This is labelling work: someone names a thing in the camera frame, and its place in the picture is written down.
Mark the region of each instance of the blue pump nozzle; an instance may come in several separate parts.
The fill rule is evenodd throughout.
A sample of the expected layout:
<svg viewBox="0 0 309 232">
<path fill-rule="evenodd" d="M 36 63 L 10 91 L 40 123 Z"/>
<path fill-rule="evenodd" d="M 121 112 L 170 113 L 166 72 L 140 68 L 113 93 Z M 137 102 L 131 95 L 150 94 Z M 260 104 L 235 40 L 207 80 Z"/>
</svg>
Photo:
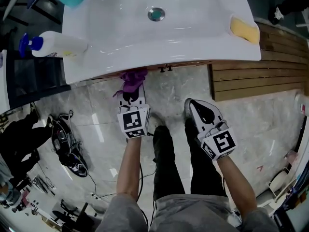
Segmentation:
<svg viewBox="0 0 309 232">
<path fill-rule="evenodd" d="M 32 51 L 39 51 L 43 46 L 43 37 L 35 36 L 29 40 L 28 34 L 25 33 L 24 36 L 19 41 L 19 53 L 22 58 L 26 55 L 26 47 L 29 45 Z"/>
</svg>

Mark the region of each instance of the person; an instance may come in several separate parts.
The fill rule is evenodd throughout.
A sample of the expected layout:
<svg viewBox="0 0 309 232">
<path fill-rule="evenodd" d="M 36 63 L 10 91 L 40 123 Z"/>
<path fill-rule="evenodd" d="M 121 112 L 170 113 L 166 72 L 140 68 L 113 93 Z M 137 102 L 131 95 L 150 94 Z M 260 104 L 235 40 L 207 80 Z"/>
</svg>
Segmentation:
<svg viewBox="0 0 309 232">
<path fill-rule="evenodd" d="M 268 12 L 269 21 L 275 25 L 291 12 L 301 12 L 309 7 L 309 0 L 285 0 L 283 3 L 271 7 Z"/>
<path fill-rule="evenodd" d="M 231 210 L 222 185 L 222 178 L 212 160 L 198 145 L 197 128 L 185 103 L 185 133 L 191 152 L 193 176 L 191 194 L 185 194 L 175 165 L 173 140 L 164 121 L 155 114 L 153 138 L 156 172 L 154 202 L 157 210 L 150 226 L 151 232 L 233 232 L 227 222 Z M 116 192 L 103 221 L 96 232 L 146 232 L 147 225 L 137 205 L 140 178 L 141 138 L 129 139 L 118 174 Z M 241 231 L 277 232 L 278 227 L 268 214 L 257 208 L 255 194 L 249 182 L 229 156 L 218 165 L 241 217 Z"/>
<path fill-rule="evenodd" d="M 45 127 L 32 128 L 40 115 L 32 103 L 30 114 L 24 119 L 14 121 L 0 134 L 0 180 L 10 180 L 13 187 L 27 177 L 27 172 L 40 160 L 37 148 L 43 145 L 53 131 L 53 117 L 49 116 Z"/>
</svg>

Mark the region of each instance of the person in black clothing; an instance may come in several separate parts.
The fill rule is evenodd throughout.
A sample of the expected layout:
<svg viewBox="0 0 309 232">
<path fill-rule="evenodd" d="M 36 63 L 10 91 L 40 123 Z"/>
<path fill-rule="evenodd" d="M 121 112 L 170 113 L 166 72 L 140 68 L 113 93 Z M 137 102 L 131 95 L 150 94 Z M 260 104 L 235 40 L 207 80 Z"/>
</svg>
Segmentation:
<svg viewBox="0 0 309 232">
<path fill-rule="evenodd" d="M 309 0 L 285 0 L 282 4 L 269 9 L 268 19 L 275 25 L 291 12 L 301 12 L 309 7 Z"/>
<path fill-rule="evenodd" d="M 24 119 L 12 122 L 3 134 L 0 134 L 0 154 L 10 169 L 10 182 L 15 187 L 27 177 L 27 172 L 40 160 L 37 148 L 43 145 L 53 132 L 53 118 L 48 117 L 45 127 L 32 128 L 40 116 L 34 104 L 30 104 L 30 114 Z M 23 158 L 31 153 L 28 160 Z"/>
</svg>

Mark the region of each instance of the gray t-shirt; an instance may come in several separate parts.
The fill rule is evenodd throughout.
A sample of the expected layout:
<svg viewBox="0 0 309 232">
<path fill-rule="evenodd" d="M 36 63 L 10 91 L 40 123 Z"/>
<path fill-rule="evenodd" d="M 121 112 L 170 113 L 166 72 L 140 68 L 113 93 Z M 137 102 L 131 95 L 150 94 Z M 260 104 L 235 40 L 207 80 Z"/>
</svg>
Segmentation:
<svg viewBox="0 0 309 232">
<path fill-rule="evenodd" d="M 151 232 L 278 232 L 263 209 L 250 212 L 238 229 L 227 222 L 228 198 L 210 195 L 174 194 L 156 202 Z M 128 195 L 114 197 L 96 232 L 147 232 L 137 203 Z"/>
</svg>

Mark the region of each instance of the yellow sponge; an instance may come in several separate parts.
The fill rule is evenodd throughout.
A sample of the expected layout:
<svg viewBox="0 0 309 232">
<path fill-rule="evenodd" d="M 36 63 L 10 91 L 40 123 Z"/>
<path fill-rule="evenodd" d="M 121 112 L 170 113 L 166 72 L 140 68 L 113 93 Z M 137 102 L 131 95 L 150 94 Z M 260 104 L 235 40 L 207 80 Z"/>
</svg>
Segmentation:
<svg viewBox="0 0 309 232">
<path fill-rule="evenodd" d="M 251 27 L 235 17 L 232 17 L 231 19 L 231 31 L 236 36 L 244 38 L 253 44 L 259 44 L 260 42 L 259 28 Z"/>
</svg>

